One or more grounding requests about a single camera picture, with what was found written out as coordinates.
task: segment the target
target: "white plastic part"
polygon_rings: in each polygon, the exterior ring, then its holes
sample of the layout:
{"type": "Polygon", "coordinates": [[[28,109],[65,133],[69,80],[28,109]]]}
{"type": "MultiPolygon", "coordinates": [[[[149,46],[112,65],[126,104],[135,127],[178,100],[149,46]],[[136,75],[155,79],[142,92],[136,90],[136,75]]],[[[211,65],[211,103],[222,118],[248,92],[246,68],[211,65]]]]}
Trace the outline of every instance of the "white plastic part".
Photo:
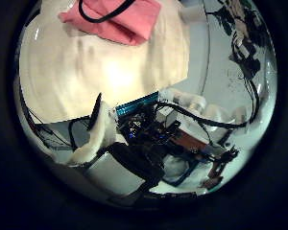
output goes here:
{"type": "MultiPolygon", "coordinates": [[[[203,116],[209,120],[218,122],[218,123],[232,123],[233,119],[230,117],[228,112],[216,104],[209,104],[203,112],[203,116]]],[[[207,131],[215,131],[216,126],[206,126],[207,131]]]]}
{"type": "Polygon", "coordinates": [[[116,196],[127,196],[145,182],[123,167],[108,152],[88,169],[85,176],[96,186],[116,196]]]}
{"type": "Polygon", "coordinates": [[[98,149],[113,144],[116,140],[116,123],[109,117],[109,107],[101,102],[97,121],[89,131],[89,141],[77,148],[67,165],[74,166],[91,161],[98,149]]]}

